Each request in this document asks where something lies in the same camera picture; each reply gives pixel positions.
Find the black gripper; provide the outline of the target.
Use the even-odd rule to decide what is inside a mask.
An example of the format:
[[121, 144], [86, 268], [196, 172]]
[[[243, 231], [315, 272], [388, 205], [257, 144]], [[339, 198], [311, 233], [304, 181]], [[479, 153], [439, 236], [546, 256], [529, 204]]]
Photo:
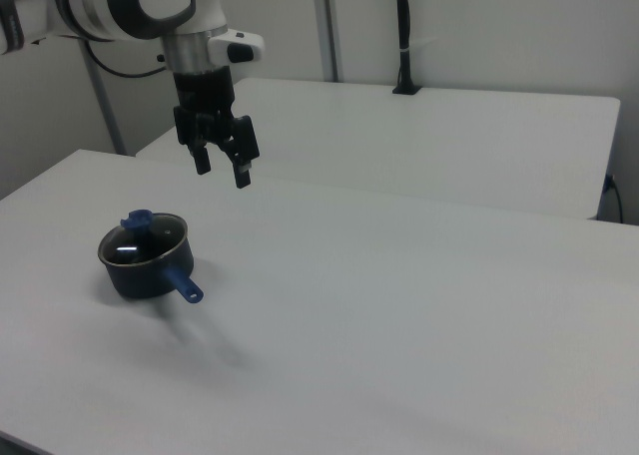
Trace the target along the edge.
[[236, 187], [247, 187], [252, 160], [260, 150], [251, 118], [233, 114], [235, 92], [230, 69], [196, 75], [176, 73], [174, 81], [179, 98], [174, 108], [178, 140], [189, 149], [197, 174], [211, 170], [206, 145], [214, 144], [231, 161]]

